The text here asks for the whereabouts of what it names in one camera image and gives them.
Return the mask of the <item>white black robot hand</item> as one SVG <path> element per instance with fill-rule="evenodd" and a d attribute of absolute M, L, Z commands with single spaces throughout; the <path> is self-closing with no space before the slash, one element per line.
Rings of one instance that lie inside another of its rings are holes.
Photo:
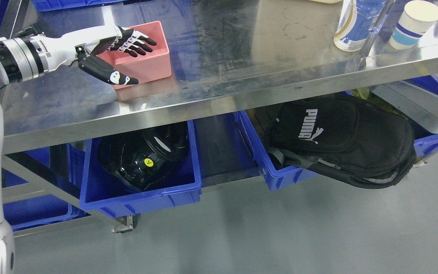
<path fill-rule="evenodd" d="M 98 57 L 105 51 L 117 51 L 131 57 L 145 56 L 153 52 L 157 42 L 148 35 L 127 27 L 102 25 L 65 33 L 59 38 L 35 36 L 50 54 L 46 58 L 48 72 L 61 66 L 72 66 L 110 85 L 134 85 L 139 81 L 116 70 L 111 64 Z"/>

